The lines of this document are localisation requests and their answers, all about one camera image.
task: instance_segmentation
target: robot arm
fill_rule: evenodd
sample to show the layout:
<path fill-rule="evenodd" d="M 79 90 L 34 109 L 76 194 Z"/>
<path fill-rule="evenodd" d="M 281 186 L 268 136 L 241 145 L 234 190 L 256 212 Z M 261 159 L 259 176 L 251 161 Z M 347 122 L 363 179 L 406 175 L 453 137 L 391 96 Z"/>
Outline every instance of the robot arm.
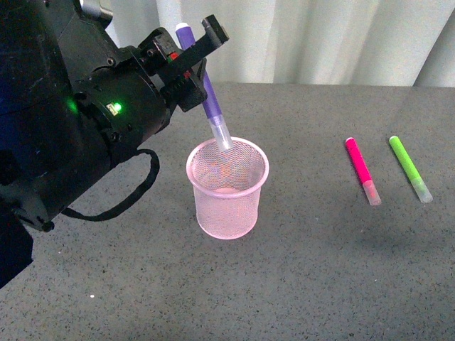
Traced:
<path fill-rule="evenodd" d="M 209 16 L 205 35 L 185 51 L 164 28 L 137 48 L 117 48 L 105 32 L 109 11 L 87 15 L 81 3 L 0 4 L 0 266 L 8 264 L 2 245 L 19 236 L 12 225 L 51 230 L 56 215 L 164 129 L 177 105 L 202 103 L 205 56 L 228 40 Z M 148 154 L 142 192 L 159 169 Z M 133 196 L 129 204 L 140 191 Z"/>

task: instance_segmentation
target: black strap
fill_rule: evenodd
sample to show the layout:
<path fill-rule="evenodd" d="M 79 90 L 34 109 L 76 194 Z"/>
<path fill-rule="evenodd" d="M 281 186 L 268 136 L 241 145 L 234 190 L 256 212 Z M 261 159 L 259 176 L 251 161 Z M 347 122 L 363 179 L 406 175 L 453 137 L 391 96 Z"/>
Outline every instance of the black strap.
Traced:
<path fill-rule="evenodd" d="M 100 215 L 95 216 L 87 216 L 83 215 L 79 212 L 76 212 L 70 208 L 65 208 L 62 211 L 62 214 L 66 215 L 70 218 L 88 220 L 90 222 L 102 222 L 105 220 L 109 220 L 115 217 L 118 217 L 123 212 L 128 210 L 134 203 L 139 200 L 144 193 L 150 189 L 150 187 L 154 184 L 156 180 L 156 176 L 159 172 L 159 159 L 156 153 L 150 149 L 139 149 L 133 156 L 138 156 L 140 154 L 147 154 L 150 155 L 150 172 L 143 183 L 141 183 L 137 188 L 134 190 L 133 193 L 128 195 L 126 199 L 124 199 L 121 203 L 114 206 L 110 210 L 101 213 Z"/>

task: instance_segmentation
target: purple marker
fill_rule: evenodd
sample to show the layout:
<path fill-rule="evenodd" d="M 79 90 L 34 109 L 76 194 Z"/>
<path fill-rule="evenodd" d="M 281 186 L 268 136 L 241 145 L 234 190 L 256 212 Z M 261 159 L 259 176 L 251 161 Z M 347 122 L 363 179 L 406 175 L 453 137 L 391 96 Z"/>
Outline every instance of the purple marker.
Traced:
<path fill-rule="evenodd" d="M 194 39 L 193 31 L 187 23 L 180 23 L 176 27 L 176 35 L 178 42 L 183 50 L 192 46 L 196 41 Z M 213 135 L 217 141 L 220 151 L 226 151 L 232 148 L 234 144 L 230 138 L 229 130 L 226 127 L 223 113 L 221 112 L 220 105 L 213 91 L 212 83 L 208 77 L 207 72 L 204 74 L 204 88 L 207 92 L 207 99 L 203 102 L 205 114 L 210 122 Z"/>

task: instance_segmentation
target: red component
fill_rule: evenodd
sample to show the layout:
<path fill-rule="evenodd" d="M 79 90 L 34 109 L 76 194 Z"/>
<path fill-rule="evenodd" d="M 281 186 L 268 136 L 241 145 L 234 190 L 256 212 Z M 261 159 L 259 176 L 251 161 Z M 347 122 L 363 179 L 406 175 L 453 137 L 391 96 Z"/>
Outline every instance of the red component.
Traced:
<path fill-rule="evenodd" d="M 169 55 L 170 59 L 171 60 L 174 60 L 178 57 L 178 53 L 177 52 L 172 52 L 170 55 Z M 185 71 L 185 73 L 183 74 L 183 76 L 185 77 L 185 79 L 187 80 L 190 76 L 191 76 L 191 72 L 189 71 Z"/>
<path fill-rule="evenodd" d="M 172 60 L 176 59 L 178 57 L 178 53 L 177 52 L 172 52 L 169 57 L 171 57 Z"/>

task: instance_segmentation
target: metal screw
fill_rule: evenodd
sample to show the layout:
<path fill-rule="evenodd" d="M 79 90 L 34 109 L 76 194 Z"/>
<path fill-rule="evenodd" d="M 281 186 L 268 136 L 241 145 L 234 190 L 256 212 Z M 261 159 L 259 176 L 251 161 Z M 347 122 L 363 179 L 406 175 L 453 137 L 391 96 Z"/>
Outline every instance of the metal screw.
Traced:
<path fill-rule="evenodd" d="M 120 139 L 120 134 L 119 133 L 114 132 L 114 133 L 111 134 L 112 142 L 118 142 L 119 139 Z"/>

